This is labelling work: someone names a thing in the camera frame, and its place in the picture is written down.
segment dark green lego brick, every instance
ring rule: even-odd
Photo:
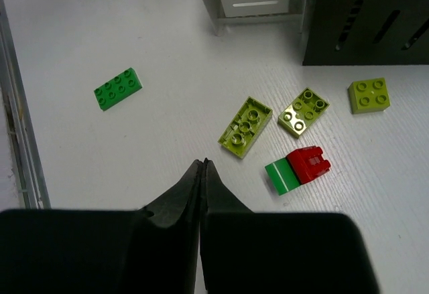
[[[390,106],[384,78],[353,82],[349,86],[349,97],[353,114],[384,111]]]
[[[329,103],[306,88],[278,117],[278,124],[295,138],[312,125],[328,108]]]
[[[268,106],[249,96],[218,142],[242,159],[272,115]]]
[[[106,111],[142,87],[135,70],[129,68],[124,73],[120,73],[120,75],[96,88],[94,93],[101,110]]]
[[[286,158],[265,166],[269,178],[279,196],[298,188],[301,184]]]

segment upside-down lego brick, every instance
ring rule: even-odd
[[[286,158],[266,165],[265,170],[279,196],[301,185]]]
[[[218,142],[242,159],[272,115],[268,106],[249,96]]]
[[[135,70],[129,68],[99,88],[96,88],[94,94],[101,110],[106,111],[142,87]]]
[[[349,86],[349,97],[353,114],[384,111],[390,106],[384,78],[353,82]]]
[[[312,125],[328,108],[329,103],[306,88],[278,117],[278,124],[295,138]]]
[[[322,157],[323,150],[312,146],[297,149],[286,156],[301,184],[308,183],[329,171],[330,163]]]

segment white tabletop surface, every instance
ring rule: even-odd
[[[429,67],[302,67],[298,23],[218,38],[201,0],[5,5],[54,208],[140,208],[208,157],[254,211],[348,214],[385,293],[429,292]],[[129,67],[143,90],[101,111],[93,90]],[[390,108],[353,116],[347,87],[376,77]],[[276,118],[307,86],[330,107],[295,140]],[[273,119],[239,160],[217,140],[248,96]],[[272,193],[264,166],[309,145],[324,149],[331,171]]]

